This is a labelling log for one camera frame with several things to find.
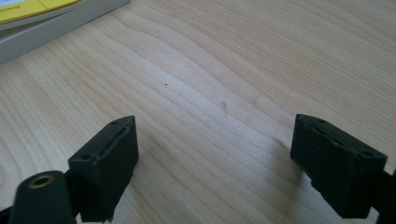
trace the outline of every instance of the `wood grain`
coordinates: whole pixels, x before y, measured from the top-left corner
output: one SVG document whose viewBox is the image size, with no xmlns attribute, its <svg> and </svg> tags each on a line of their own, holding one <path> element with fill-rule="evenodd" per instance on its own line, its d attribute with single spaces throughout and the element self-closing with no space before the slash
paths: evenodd
<svg viewBox="0 0 396 224">
<path fill-rule="evenodd" d="M 290 159 L 294 116 L 396 165 L 392 0 L 133 0 L 0 65 L 0 209 L 23 179 L 136 115 L 114 223 L 343 220 Z"/>
</svg>

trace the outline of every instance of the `yellow object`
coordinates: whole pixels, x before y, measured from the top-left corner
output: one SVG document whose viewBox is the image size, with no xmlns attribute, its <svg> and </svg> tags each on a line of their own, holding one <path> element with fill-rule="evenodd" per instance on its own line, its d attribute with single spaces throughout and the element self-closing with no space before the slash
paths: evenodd
<svg viewBox="0 0 396 224">
<path fill-rule="evenodd" d="M 33 17 L 81 0 L 0 0 L 0 24 Z"/>
</svg>

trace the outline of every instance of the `screw hole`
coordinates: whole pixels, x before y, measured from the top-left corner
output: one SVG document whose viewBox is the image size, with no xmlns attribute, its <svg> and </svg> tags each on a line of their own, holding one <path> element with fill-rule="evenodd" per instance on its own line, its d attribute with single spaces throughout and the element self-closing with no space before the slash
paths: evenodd
<svg viewBox="0 0 396 224">
<path fill-rule="evenodd" d="M 53 179 L 54 178 L 52 175 L 39 176 L 29 183 L 29 188 L 31 188 L 31 189 L 43 188 L 43 187 L 47 186 L 50 182 L 52 182 Z"/>
</svg>

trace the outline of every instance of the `wooden table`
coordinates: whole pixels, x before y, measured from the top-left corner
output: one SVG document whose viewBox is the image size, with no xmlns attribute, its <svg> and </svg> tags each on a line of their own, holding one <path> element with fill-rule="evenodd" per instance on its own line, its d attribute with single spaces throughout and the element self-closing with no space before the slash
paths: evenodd
<svg viewBox="0 0 396 224">
<path fill-rule="evenodd" d="M 297 113 L 396 165 L 394 0 L 133 0 L 0 65 L 0 209 L 135 115 L 113 223 L 343 220 L 290 159 Z"/>
</svg>

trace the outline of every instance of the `black plastic part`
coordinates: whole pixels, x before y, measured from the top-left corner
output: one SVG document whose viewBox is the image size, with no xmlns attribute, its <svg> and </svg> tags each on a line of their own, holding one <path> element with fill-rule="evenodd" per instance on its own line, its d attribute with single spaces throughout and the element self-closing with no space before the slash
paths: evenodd
<svg viewBox="0 0 396 224">
<path fill-rule="evenodd" d="M 340 217 L 366 218 L 373 206 L 378 223 L 396 223 L 395 175 L 383 171 L 381 152 L 323 119 L 297 115 L 290 156 Z"/>
<path fill-rule="evenodd" d="M 64 174 L 48 171 L 24 180 L 17 189 L 9 224 L 74 224 Z"/>
<path fill-rule="evenodd" d="M 134 117 L 117 119 L 69 159 L 74 210 L 82 221 L 111 220 L 139 159 Z"/>
<path fill-rule="evenodd" d="M 112 220 L 139 160 L 134 116 L 107 124 L 69 159 L 70 170 L 24 180 L 0 224 L 76 223 Z"/>
</svg>

